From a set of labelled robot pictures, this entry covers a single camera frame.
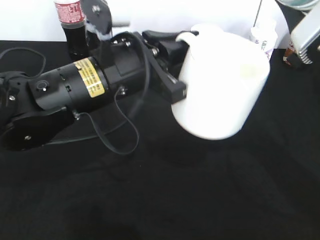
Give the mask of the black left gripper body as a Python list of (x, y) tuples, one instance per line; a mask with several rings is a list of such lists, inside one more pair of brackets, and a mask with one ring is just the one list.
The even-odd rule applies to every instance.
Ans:
[(122, 32), (115, 38), (97, 42), (93, 49), (94, 67), (100, 77), (103, 97), (112, 97), (120, 87), (128, 95), (151, 88), (151, 59), (163, 62), (168, 70), (167, 60), (156, 58), (139, 33)]

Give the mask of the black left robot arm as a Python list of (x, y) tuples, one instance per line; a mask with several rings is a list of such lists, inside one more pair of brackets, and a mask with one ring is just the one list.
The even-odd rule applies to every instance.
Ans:
[(43, 146), (82, 115), (154, 89), (170, 104), (184, 100), (178, 80), (188, 45), (177, 33), (122, 32), (88, 57), (28, 76), (0, 74), (0, 145), (10, 151)]

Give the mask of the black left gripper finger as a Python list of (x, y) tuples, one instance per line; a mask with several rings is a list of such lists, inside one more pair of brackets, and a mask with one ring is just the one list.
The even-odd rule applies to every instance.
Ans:
[(187, 97), (187, 85), (170, 74), (161, 60), (150, 60), (151, 88), (168, 103), (175, 104)]
[(155, 57), (162, 60), (184, 60), (189, 49), (189, 45), (184, 41), (176, 41), (181, 33), (192, 33), (197, 36), (198, 31), (181, 31), (181, 32), (158, 32), (145, 30), (142, 37), (147, 44), (157, 50)]

